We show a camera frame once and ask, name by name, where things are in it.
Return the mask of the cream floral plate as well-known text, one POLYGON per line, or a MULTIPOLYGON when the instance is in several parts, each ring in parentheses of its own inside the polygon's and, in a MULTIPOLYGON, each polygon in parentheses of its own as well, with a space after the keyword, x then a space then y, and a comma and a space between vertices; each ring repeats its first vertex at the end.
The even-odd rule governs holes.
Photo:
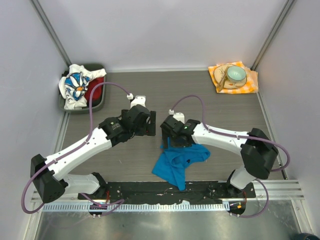
POLYGON ((233 90, 243 87, 247 83, 247 73, 243 67, 235 64, 223 64, 213 71, 214 81, 218 91, 233 90))

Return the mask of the gold fork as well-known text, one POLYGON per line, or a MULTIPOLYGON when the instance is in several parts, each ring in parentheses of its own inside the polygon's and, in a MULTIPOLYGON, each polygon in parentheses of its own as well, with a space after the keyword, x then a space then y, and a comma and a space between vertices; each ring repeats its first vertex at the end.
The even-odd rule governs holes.
POLYGON ((227 76, 228 68, 229 68, 228 66, 225 68, 223 75, 222 75, 222 78, 221 78, 221 81, 219 82, 219 84, 217 86, 218 92, 220 92, 224 88, 225 81, 228 78, 228 76, 227 76))

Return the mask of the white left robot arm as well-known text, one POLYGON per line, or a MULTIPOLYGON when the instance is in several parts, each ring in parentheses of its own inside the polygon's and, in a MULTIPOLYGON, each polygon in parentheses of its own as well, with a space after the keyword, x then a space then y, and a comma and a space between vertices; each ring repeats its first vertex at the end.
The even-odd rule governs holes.
POLYGON ((125 143, 135 136, 155 136, 156 112, 143 105, 123 109, 121 115, 108 117, 98 127, 76 143, 53 155, 37 154, 31 159, 30 176, 43 203, 58 200, 63 195, 83 194, 100 200, 106 196, 108 185, 93 172, 74 175, 70 172, 100 152, 125 143))

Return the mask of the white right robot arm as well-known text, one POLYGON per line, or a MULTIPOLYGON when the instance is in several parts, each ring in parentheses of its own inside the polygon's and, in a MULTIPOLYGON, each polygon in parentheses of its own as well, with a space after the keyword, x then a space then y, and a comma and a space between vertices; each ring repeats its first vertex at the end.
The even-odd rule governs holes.
POLYGON ((231 131, 194 119, 184 123, 173 115, 169 115, 160 128, 165 148, 185 150, 199 144, 241 156, 242 166, 231 172, 222 189, 222 194, 231 198, 239 197, 252 181, 268 179, 279 153, 265 133, 258 128, 252 128, 249 132, 231 131))

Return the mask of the light blue ceramic bowl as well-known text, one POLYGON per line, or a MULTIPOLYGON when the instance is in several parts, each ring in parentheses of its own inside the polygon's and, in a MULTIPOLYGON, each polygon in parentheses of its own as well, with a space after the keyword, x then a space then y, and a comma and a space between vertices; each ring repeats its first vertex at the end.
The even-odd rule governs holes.
POLYGON ((243 81, 247 77, 246 71, 242 67, 235 65, 228 67, 226 74, 227 78, 233 83, 243 81))

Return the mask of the white flower print t shirt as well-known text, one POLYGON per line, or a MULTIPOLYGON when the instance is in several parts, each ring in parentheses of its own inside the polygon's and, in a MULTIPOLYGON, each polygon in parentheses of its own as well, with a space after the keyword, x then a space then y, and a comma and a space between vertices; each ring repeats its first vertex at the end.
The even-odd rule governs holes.
POLYGON ((85 94, 88 92, 89 84, 97 78, 106 76, 106 70, 98 67, 97 70, 88 70, 84 65, 72 64, 66 76, 62 76, 58 88, 65 100, 65 110, 80 110, 87 106, 85 94))

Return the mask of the orange checkered cloth napkin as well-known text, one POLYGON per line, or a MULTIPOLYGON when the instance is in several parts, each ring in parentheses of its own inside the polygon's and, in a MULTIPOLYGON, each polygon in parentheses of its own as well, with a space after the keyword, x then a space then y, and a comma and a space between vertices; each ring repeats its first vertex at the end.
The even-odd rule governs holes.
POLYGON ((259 92, 258 73, 250 70, 241 61, 216 64, 208 67, 211 81, 218 94, 253 94, 259 92), (239 67, 245 71, 245 78, 239 81, 228 79, 226 69, 239 67))

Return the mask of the blue t shirt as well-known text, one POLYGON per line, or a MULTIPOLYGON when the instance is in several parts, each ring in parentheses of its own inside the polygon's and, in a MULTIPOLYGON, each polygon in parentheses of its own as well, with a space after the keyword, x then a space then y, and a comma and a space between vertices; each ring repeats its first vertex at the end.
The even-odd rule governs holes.
POLYGON ((164 148, 156 161, 152 173, 180 191, 186 189, 186 169, 194 163, 205 162, 211 152, 201 144, 190 147, 164 148))

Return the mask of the dark grey plastic basket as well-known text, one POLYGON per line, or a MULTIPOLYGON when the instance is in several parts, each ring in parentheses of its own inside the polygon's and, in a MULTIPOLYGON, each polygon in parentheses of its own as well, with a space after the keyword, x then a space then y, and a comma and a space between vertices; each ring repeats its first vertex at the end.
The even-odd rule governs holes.
POLYGON ((89 103, 92 103, 93 111, 100 110, 104 104, 105 87, 97 87, 92 99, 90 95, 96 85, 106 81, 107 73, 101 64, 71 64, 58 83, 58 107, 70 114, 87 114, 89 103))

